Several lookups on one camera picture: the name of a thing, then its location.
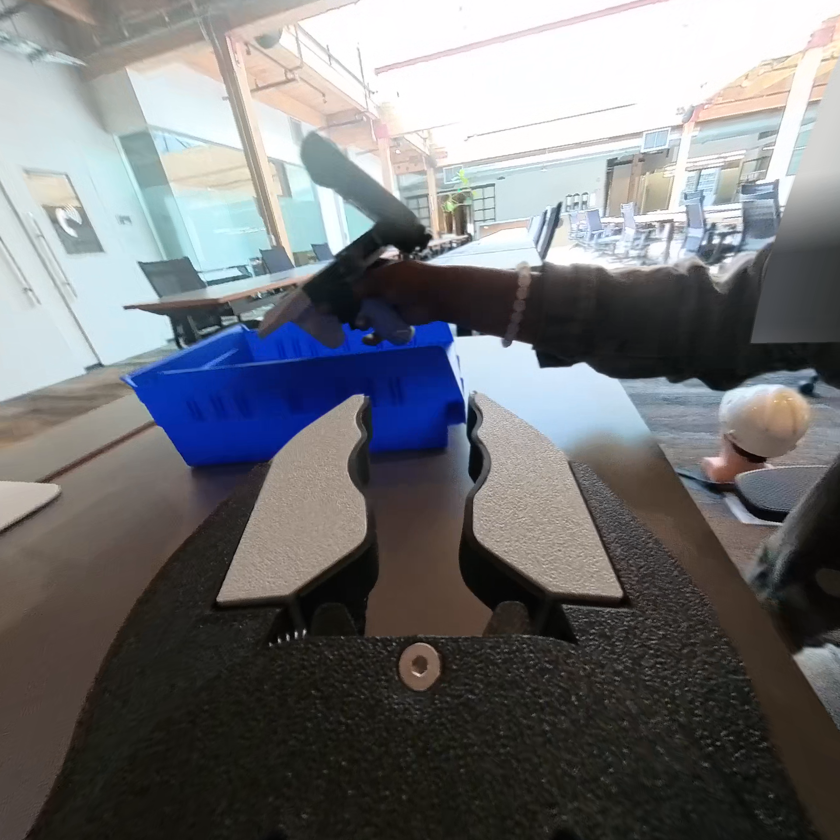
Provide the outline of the wooden desk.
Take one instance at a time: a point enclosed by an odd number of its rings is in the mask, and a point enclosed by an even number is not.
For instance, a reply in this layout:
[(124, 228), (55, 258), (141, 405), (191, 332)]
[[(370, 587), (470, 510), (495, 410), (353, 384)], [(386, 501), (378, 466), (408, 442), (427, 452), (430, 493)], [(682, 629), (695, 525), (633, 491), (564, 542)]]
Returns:
[(167, 319), (175, 345), (182, 350), (202, 339), (203, 331), (196, 326), (196, 315), (206, 312), (214, 319), (230, 315), (237, 322), (242, 322), (243, 315), (269, 305), (286, 292), (295, 291), (327, 265), (328, 262), (321, 261), (268, 275), (228, 281), (201, 290), (183, 291), (152, 301), (130, 303), (123, 309), (147, 312)]
[(538, 267), (543, 263), (526, 227), (502, 229), (474, 240), (427, 262), (432, 266), (467, 266), (513, 270), (520, 263)]

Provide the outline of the person's right forearm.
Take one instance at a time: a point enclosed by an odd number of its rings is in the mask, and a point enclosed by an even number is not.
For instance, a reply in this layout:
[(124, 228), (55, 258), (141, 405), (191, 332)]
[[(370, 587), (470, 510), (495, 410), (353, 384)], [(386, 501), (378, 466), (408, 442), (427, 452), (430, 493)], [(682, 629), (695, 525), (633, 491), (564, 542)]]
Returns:
[(616, 270), (546, 264), (532, 275), (518, 339), (542, 367), (583, 363), (617, 379), (698, 379), (725, 392), (813, 370), (838, 388), (838, 343), (751, 342), (770, 253), (743, 255), (720, 277), (696, 259)]

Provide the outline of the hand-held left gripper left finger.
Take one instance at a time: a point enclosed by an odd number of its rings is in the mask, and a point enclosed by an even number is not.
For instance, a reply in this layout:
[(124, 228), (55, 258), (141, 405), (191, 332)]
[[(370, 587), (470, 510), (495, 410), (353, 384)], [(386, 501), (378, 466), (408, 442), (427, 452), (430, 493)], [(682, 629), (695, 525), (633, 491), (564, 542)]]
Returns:
[(371, 402), (352, 395), (271, 460), (217, 592), (221, 610), (275, 607), (284, 634), (363, 634), (379, 573)]

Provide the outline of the person's right hand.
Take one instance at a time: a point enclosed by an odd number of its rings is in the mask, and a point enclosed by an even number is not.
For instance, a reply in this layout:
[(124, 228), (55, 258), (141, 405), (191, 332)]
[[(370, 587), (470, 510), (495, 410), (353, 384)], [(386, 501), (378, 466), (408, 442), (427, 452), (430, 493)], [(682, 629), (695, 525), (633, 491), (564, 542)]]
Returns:
[(519, 277), (514, 269), (437, 266), (415, 260), (384, 262), (353, 284), (361, 301), (383, 301), (407, 324), (448, 322), (504, 338)]

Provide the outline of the blue plastic bin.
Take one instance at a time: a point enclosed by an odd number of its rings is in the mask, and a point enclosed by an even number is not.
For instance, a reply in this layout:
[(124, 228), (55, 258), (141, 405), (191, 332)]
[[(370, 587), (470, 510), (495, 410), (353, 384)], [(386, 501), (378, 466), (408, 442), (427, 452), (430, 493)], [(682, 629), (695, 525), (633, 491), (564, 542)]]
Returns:
[(371, 403), (371, 451), (445, 448), (466, 420), (449, 325), (417, 327), (404, 345), (343, 332), (331, 350), (292, 322), (264, 339), (237, 325), (123, 380), (191, 467), (270, 460), (354, 395)]

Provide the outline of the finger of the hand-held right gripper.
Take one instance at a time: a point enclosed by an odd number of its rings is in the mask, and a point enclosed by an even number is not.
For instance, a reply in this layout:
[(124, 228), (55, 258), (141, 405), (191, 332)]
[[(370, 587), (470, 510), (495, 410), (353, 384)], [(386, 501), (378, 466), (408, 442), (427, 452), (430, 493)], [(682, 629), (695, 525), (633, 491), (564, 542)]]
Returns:
[(260, 322), (258, 336), (264, 340), (289, 323), (316, 340), (322, 339), (322, 310), (304, 286), (289, 292), (268, 310)]
[(344, 341), (343, 323), (334, 314), (312, 308), (308, 315), (308, 332), (320, 344), (331, 350), (339, 349)]

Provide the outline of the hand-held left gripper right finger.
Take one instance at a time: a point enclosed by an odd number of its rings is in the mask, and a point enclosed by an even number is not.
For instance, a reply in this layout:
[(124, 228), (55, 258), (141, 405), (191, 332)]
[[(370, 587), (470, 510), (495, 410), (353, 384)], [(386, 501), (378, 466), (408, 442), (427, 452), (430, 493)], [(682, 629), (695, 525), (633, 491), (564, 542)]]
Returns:
[(570, 634), (564, 608), (625, 593), (565, 453), (488, 395), (469, 396), (459, 571), (489, 634)]

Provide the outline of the person's pale shoe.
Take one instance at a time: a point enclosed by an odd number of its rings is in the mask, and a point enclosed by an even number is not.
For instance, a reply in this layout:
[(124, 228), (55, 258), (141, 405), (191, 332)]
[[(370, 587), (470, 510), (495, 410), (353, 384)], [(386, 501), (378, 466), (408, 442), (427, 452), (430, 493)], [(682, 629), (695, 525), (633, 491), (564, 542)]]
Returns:
[(723, 394), (718, 409), (720, 446), (702, 459), (702, 475), (727, 485), (789, 454), (812, 423), (804, 396), (784, 385), (750, 385)]

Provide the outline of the person's dark denim jacket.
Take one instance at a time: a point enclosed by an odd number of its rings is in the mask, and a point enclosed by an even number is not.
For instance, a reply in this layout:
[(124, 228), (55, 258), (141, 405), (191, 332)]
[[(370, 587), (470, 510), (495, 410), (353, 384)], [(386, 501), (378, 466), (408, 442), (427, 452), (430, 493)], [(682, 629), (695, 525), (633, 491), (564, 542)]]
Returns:
[(838, 639), (839, 459), (759, 550), (749, 585), (793, 649)]

